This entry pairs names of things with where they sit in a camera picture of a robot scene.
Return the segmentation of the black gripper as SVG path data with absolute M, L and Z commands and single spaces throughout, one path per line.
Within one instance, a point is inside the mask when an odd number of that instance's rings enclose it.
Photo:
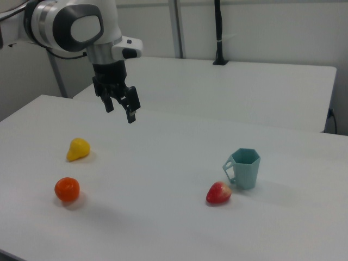
M 125 80 L 127 71 L 124 61 L 111 64 L 93 64 L 95 76 L 93 84 L 95 93 L 104 103 L 106 112 L 114 110 L 112 98 L 119 98 L 119 103 L 126 112 L 128 123 L 136 120 L 135 114 L 141 108 L 137 90 L 134 86 L 127 87 Z

